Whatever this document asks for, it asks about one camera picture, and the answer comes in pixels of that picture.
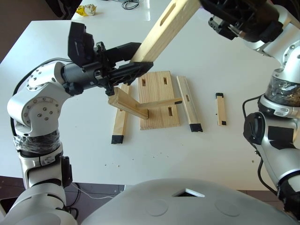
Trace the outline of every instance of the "wooden leg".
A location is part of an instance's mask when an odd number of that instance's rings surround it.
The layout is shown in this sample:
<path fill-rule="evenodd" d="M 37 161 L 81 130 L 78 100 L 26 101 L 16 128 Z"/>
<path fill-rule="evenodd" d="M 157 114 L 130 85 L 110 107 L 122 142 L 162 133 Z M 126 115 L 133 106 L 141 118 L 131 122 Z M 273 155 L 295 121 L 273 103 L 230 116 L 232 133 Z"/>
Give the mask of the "wooden leg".
<path fill-rule="evenodd" d="M 172 0 L 131 62 L 153 62 L 200 6 L 199 0 Z"/>
<path fill-rule="evenodd" d="M 183 107 L 187 115 L 187 120 L 192 132 L 203 132 L 200 120 L 198 119 L 196 108 L 192 99 L 188 82 L 185 76 L 177 76 L 177 83 L 182 97 Z"/>
<path fill-rule="evenodd" d="M 137 104 L 136 107 L 139 109 L 151 109 L 151 108 L 157 108 L 167 105 L 177 105 L 182 103 L 182 98 L 173 98 L 173 99 L 167 99 L 167 100 L 161 100 L 156 102 L 147 102 L 147 103 L 140 103 Z"/>
<path fill-rule="evenodd" d="M 130 85 L 122 84 L 121 90 L 130 95 Z M 122 144 L 126 130 L 128 113 L 124 110 L 117 109 L 116 120 L 114 122 L 112 133 L 112 144 Z"/>
<path fill-rule="evenodd" d="M 108 104 L 115 106 L 121 110 L 138 116 L 142 119 L 148 119 L 147 109 L 138 109 L 136 105 L 139 104 L 134 98 L 128 95 L 126 92 L 116 87 L 113 88 L 114 95 L 108 97 Z"/>
<path fill-rule="evenodd" d="M 226 126 L 227 119 L 225 113 L 224 94 L 216 93 L 216 99 L 217 99 L 217 124 L 219 126 Z"/>

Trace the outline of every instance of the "wooden plank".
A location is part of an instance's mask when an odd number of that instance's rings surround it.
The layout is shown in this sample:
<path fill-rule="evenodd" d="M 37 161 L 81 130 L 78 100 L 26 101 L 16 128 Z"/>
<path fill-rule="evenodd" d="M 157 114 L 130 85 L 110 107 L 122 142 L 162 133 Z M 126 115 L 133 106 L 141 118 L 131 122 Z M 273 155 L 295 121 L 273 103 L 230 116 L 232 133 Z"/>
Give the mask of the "wooden plank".
<path fill-rule="evenodd" d="M 192 132 L 203 132 L 200 120 L 197 116 L 196 108 L 193 102 L 191 91 L 188 86 L 188 81 L 185 76 L 177 76 L 177 83 L 182 97 L 184 111 L 187 115 L 187 120 Z"/>
<path fill-rule="evenodd" d="M 108 97 L 108 104 L 115 106 L 121 110 L 124 110 L 128 113 L 131 113 L 135 116 L 138 116 L 142 119 L 148 118 L 148 110 L 147 109 L 138 109 L 136 107 L 139 104 L 134 98 L 130 97 L 120 88 L 113 88 L 114 95 Z"/>
<path fill-rule="evenodd" d="M 131 86 L 127 84 L 122 84 L 121 90 L 126 94 L 130 95 Z M 122 144 L 124 139 L 124 134 L 126 130 L 128 113 L 122 109 L 117 109 L 116 119 L 114 122 L 113 133 L 112 133 L 112 144 Z"/>
<path fill-rule="evenodd" d="M 216 99 L 217 99 L 217 124 L 219 126 L 226 126 L 227 119 L 225 113 L 224 94 L 216 93 Z"/>
<path fill-rule="evenodd" d="M 177 105 L 182 103 L 182 98 L 177 97 L 174 99 L 167 99 L 167 100 L 161 100 L 156 102 L 147 102 L 147 103 L 140 103 L 136 107 L 139 109 L 151 109 L 151 108 L 157 108 L 162 107 L 166 105 Z"/>
<path fill-rule="evenodd" d="M 199 0 L 172 0 L 131 62 L 153 62 L 200 6 Z"/>
<path fill-rule="evenodd" d="M 146 73 L 138 78 L 140 103 L 174 98 L 170 71 Z M 140 120 L 141 130 L 179 126 L 176 105 L 148 109 L 149 118 Z"/>

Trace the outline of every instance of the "white tabletop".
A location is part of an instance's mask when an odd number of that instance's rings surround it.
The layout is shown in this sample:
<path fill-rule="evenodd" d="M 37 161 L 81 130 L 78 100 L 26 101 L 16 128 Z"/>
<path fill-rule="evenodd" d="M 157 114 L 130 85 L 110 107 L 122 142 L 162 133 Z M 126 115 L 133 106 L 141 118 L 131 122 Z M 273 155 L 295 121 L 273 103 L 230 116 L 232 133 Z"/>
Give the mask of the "white tabletop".
<path fill-rule="evenodd" d="M 142 42 L 153 22 L 85 21 L 87 32 L 106 48 Z M 33 67 L 53 57 L 67 57 L 70 21 L 31 22 L 0 65 L 0 175 L 21 177 L 12 142 L 6 104 L 17 82 Z M 151 71 L 170 70 L 175 95 L 176 75 L 185 75 L 203 133 L 191 133 L 183 107 L 180 127 L 139 130 L 130 115 L 123 144 L 111 145 L 116 109 L 105 90 L 93 88 L 69 99 L 60 117 L 64 155 L 70 156 L 76 182 L 136 184 L 159 178 L 211 180 L 235 189 L 264 189 L 256 171 L 259 157 L 243 138 L 241 105 L 265 92 L 279 64 L 247 49 L 241 39 L 217 35 L 207 21 L 194 15 L 155 61 Z M 225 95 L 228 126 L 217 125 L 215 93 Z M 137 84 L 133 83 L 137 98 Z M 247 113 L 255 112 L 255 103 Z M 270 179 L 263 171 L 263 177 Z"/>
<path fill-rule="evenodd" d="M 132 10 L 124 10 L 121 6 L 122 1 L 83 0 L 80 5 L 93 4 L 97 6 L 95 15 L 81 16 L 75 13 L 72 20 L 105 20 L 107 23 L 111 20 L 156 21 L 170 1 L 171 0 L 140 0 L 139 7 Z"/>

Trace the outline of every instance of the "cable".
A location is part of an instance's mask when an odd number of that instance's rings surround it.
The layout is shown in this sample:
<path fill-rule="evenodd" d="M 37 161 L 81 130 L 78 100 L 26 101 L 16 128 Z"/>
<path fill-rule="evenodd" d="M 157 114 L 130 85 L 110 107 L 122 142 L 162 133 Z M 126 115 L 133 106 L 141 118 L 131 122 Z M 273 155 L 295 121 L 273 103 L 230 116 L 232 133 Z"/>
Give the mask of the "cable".
<path fill-rule="evenodd" d="M 74 207 L 70 207 L 69 208 L 69 213 L 71 213 L 72 210 L 75 210 L 76 214 L 74 216 L 74 219 L 77 219 L 78 218 L 78 215 L 79 215 L 79 210 L 77 208 L 74 208 Z"/>
<path fill-rule="evenodd" d="M 33 73 L 33 71 L 35 71 L 37 68 L 41 67 L 42 65 L 45 65 L 47 63 L 53 62 L 53 61 L 64 61 L 64 62 L 72 62 L 69 59 L 64 59 L 64 58 L 53 58 L 50 60 L 47 60 L 43 63 L 41 63 L 40 65 L 38 65 L 37 67 L 35 67 L 34 69 L 32 69 L 28 74 L 26 74 L 20 81 L 19 83 L 16 85 L 14 92 L 13 92 L 13 96 L 18 92 L 20 86 L 26 81 L 26 79 Z M 16 132 L 15 132 L 15 124 L 14 124 L 14 119 L 10 118 L 10 126 L 11 126 L 11 130 L 13 132 L 14 136 L 17 136 Z"/>
<path fill-rule="evenodd" d="M 257 169 L 258 179 L 268 190 L 270 190 L 274 195 L 277 196 L 277 192 L 263 181 L 262 175 L 261 175 L 262 166 L 263 166 L 263 159 L 261 158 L 261 161 L 260 161 L 258 169 Z"/>
<path fill-rule="evenodd" d="M 113 198 L 111 196 L 105 196 L 105 197 L 101 197 L 101 198 L 95 198 L 90 196 L 88 193 L 86 193 L 85 191 L 83 191 L 82 189 L 76 187 L 73 183 L 72 183 L 73 187 L 75 187 L 76 189 L 80 190 L 82 193 L 86 194 L 88 197 L 90 197 L 91 199 L 105 199 L 105 198 Z"/>
<path fill-rule="evenodd" d="M 246 119 L 246 111 L 245 111 L 245 104 L 247 102 L 250 102 L 250 101 L 253 101 L 253 100 L 256 100 L 256 99 L 259 99 L 262 95 L 260 96 L 257 96 L 257 97 L 253 97 L 253 98 L 250 98 L 250 99 L 247 99 L 246 101 L 243 102 L 243 105 L 242 105 L 242 109 L 243 109 L 243 115 L 244 115 L 244 118 Z"/>
<path fill-rule="evenodd" d="M 77 195 L 76 195 L 76 198 L 75 198 L 75 200 L 73 201 L 73 203 L 66 206 L 67 208 L 72 207 L 72 206 L 75 205 L 75 204 L 78 202 L 78 200 L 79 200 L 80 193 L 81 193 L 81 191 L 80 191 L 80 186 L 79 186 L 78 183 L 75 183 L 75 184 L 78 186 L 78 189 L 77 189 Z"/>
<path fill-rule="evenodd" d="M 113 0 L 113 1 L 122 2 L 122 8 L 125 10 L 131 10 L 139 7 L 140 5 L 139 0 Z"/>

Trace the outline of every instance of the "wooden board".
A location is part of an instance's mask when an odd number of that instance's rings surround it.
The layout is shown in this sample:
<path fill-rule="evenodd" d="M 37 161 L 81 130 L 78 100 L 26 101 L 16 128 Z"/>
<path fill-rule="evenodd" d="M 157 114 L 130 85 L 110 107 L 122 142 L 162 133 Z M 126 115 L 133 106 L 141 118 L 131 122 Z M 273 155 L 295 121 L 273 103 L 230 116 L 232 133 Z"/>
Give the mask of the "wooden board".
<path fill-rule="evenodd" d="M 146 73 L 138 78 L 139 102 L 155 102 L 174 98 L 170 71 Z M 176 105 L 148 109 L 149 118 L 140 119 L 141 130 L 179 126 Z"/>
<path fill-rule="evenodd" d="M 131 62 L 153 62 L 200 6 L 199 0 L 172 0 Z"/>
<path fill-rule="evenodd" d="M 140 118 L 148 118 L 147 109 L 138 109 L 136 107 L 136 105 L 139 104 L 138 101 L 136 101 L 134 98 L 132 98 L 130 95 L 128 95 L 118 87 L 113 88 L 113 90 L 114 95 L 108 96 L 108 104 Z"/>
<path fill-rule="evenodd" d="M 131 86 L 122 84 L 121 89 L 130 95 Z M 126 130 L 128 113 L 124 110 L 117 109 L 116 119 L 114 122 L 113 133 L 112 133 L 112 144 L 122 144 L 124 139 L 124 134 Z"/>
<path fill-rule="evenodd" d="M 184 111 L 192 132 L 203 132 L 200 120 L 197 116 L 193 98 L 188 87 L 188 81 L 185 76 L 177 76 L 177 83 L 183 101 Z"/>
<path fill-rule="evenodd" d="M 219 126 L 226 126 L 226 112 L 225 112 L 225 102 L 224 102 L 224 94 L 216 93 L 216 101 L 217 101 L 217 124 Z"/>

